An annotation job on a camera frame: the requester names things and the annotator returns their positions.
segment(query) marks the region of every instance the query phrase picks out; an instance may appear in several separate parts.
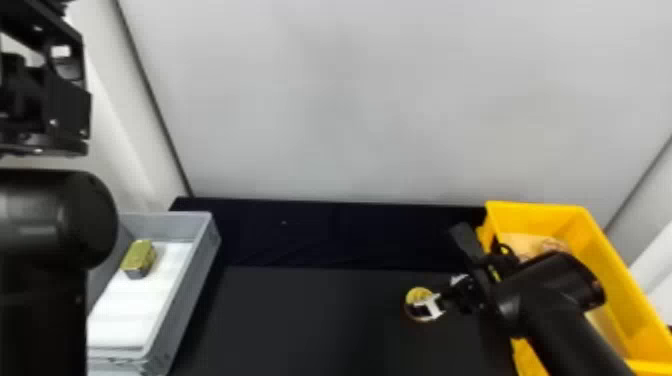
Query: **black metal bracket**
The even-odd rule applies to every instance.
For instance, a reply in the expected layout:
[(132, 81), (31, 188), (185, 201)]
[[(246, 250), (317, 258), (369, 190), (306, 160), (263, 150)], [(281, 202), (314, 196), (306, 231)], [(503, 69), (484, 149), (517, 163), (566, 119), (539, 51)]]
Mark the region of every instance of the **black metal bracket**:
[(82, 36), (63, 20), (65, 2), (0, 2), (0, 32), (44, 60), (0, 55), (0, 155), (80, 156), (88, 152), (91, 95)]

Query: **black cloth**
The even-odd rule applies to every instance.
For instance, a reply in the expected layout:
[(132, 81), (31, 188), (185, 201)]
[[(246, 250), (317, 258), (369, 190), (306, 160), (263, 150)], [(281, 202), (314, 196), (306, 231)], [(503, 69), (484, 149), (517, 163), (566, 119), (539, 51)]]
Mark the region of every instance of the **black cloth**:
[(212, 278), (171, 376), (446, 376), (515, 371), (487, 316), (405, 316), (414, 286), (446, 273), (227, 267)]
[(464, 270), (445, 231), (485, 218), (478, 207), (201, 198), (171, 210), (211, 212), (227, 265), (437, 272)]
[(222, 246), (171, 376), (514, 375), (487, 316), (418, 324), (409, 288), (464, 272), (445, 230), (483, 208), (180, 198)]

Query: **small round object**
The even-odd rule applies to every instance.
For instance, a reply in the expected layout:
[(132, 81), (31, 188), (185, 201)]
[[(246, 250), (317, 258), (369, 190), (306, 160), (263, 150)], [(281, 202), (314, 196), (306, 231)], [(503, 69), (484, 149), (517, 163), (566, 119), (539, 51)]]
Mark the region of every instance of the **small round object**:
[(434, 293), (426, 287), (413, 287), (406, 293), (406, 304), (413, 304), (423, 299), (427, 299), (432, 296), (432, 294)]
[(408, 310), (411, 304), (427, 299), (433, 294), (434, 293), (432, 292), (432, 290), (426, 287), (413, 287), (412, 289), (408, 290), (408, 292), (406, 293), (406, 298), (404, 300), (404, 312), (406, 312), (406, 315), (408, 315), (408, 317), (415, 322), (426, 323), (433, 321), (431, 317), (418, 317), (413, 315)]

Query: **yellow plastic bin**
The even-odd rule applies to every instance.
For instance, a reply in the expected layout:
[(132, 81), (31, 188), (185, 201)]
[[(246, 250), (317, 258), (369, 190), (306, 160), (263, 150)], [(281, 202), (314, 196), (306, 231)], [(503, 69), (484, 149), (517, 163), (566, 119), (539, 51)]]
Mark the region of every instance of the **yellow plastic bin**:
[[(495, 237), (524, 256), (534, 256), (549, 238), (565, 242), (595, 273), (606, 292), (607, 303), (588, 313), (588, 320), (637, 375), (672, 376), (670, 331), (588, 210), (500, 201), (489, 201), (485, 207), (485, 223), (477, 233), (486, 251)], [(512, 346), (520, 375), (548, 375), (527, 341), (513, 340)]]

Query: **gray bin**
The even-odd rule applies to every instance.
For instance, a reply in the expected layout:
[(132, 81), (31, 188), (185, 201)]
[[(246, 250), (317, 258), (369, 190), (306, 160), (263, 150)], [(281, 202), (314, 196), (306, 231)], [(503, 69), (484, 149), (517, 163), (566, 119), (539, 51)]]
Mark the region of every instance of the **gray bin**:
[(170, 370), (192, 311), (215, 258), (221, 238), (210, 213), (175, 212), (160, 214), (122, 214), (120, 241), (106, 264), (97, 269), (97, 277), (89, 280), (90, 290), (99, 291), (119, 268), (130, 241), (149, 239), (157, 242), (193, 243), (186, 265), (170, 291), (158, 324), (150, 340), (142, 348), (89, 348), (90, 376), (129, 374), (143, 376), (166, 375)]

